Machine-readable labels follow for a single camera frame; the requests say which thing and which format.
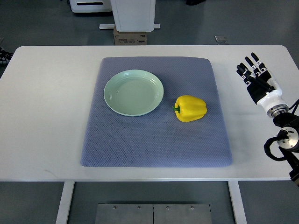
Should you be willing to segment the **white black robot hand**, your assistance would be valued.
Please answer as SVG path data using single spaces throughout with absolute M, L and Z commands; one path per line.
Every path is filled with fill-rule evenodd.
M 246 84 L 253 102 L 261 106 L 270 118 L 288 112 L 289 106 L 282 99 L 282 89 L 259 57 L 252 52 L 245 61 L 248 66 L 240 63 L 236 72 Z

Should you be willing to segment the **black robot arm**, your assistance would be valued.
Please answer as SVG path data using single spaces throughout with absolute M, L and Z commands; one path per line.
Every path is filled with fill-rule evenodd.
M 269 110 L 270 117 L 273 118 L 274 125 L 280 127 L 280 131 L 275 137 L 269 138 L 264 144 L 264 152 L 274 161 L 287 161 L 292 168 L 289 173 L 290 179 L 299 184 L 299 160 L 294 155 L 299 152 L 299 117 L 295 114 L 299 102 L 296 101 L 290 109 L 285 105 L 277 105 Z M 282 157 L 276 157 L 271 152 L 271 145 L 277 142 Z

